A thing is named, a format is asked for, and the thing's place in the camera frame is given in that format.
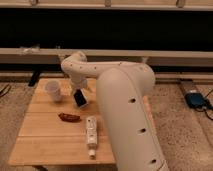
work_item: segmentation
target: sausage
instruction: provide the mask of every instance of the sausage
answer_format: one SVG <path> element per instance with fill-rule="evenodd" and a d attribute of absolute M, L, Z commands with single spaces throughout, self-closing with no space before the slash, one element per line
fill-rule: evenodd
<path fill-rule="evenodd" d="M 78 116 L 78 115 L 60 113 L 58 116 L 62 121 L 65 121 L 65 122 L 79 122 L 80 121 L 80 116 Z"/>

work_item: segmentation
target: paper cup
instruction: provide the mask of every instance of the paper cup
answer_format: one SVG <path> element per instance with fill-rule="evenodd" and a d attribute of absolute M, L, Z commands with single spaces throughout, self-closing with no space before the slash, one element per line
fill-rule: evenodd
<path fill-rule="evenodd" d="M 48 81 L 44 87 L 47 94 L 50 95 L 54 102 L 60 102 L 62 99 L 60 84 L 57 80 Z"/>

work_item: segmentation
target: small black object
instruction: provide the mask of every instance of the small black object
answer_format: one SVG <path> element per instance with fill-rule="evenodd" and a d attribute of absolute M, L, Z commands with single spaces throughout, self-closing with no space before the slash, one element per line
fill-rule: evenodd
<path fill-rule="evenodd" d="M 38 82 L 40 74 L 41 74 L 41 70 L 40 69 L 35 70 L 33 72 L 33 75 L 32 75 L 32 77 L 31 77 L 31 79 L 29 81 L 29 84 L 28 84 L 29 87 L 33 87 L 36 84 L 36 82 Z"/>
<path fill-rule="evenodd" d="M 185 99 L 190 108 L 202 108 L 203 106 L 206 106 L 205 98 L 199 92 L 187 93 Z"/>
<path fill-rule="evenodd" d="M 76 90 L 76 92 L 74 93 L 74 99 L 75 99 L 78 107 L 87 103 L 86 99 L 84 98 L 83 93 L 79 89 Z"/>

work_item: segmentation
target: table leg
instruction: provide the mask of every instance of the table leg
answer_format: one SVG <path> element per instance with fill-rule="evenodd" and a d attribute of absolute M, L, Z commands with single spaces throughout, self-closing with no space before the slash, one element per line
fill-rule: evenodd
<path fill-rule="evenodd" d="M 29 87 L 33 87 L 36 84 L 36 82 L 38 82 L 40 74 L 41 74 L 41 69 L 37 69 L 33 72 L 33 75 L 28 84 Z"/>
<path fill-rule="evenodd" d="M 48 171 L 44 166 L 33 166 L 33 167 L 39 171 Z"/>

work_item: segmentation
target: wooden table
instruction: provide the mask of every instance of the wooden table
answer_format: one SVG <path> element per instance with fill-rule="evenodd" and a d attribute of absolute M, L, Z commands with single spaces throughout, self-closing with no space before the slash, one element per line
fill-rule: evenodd
<path fill-rule="evenodd" d="M 41 166 L 115 163 L 107 131 L 96 103 L 95 80 L 89 79 L 93 93 L 83 91 L 89 103 L 82 108 L 78 108 L 70 96 L 68 79 L 57 79 L 61 83 L 63 100 L 60 103 L 53 102 L 44 92 L 44 85 L 48 80 L 50 79 L 41 79 L 38 83 L 9 164 Z M 147 98 L 144 98 L 144 102 L 149 109 Z M 82 121 L 63 122 L 58 117 L 61 112 L 80 115 Z M 98 120 L 99 144 L 95 160 L 89 158 L 85 143 L 85 118 L 89 115 L 95 115 Z"/>

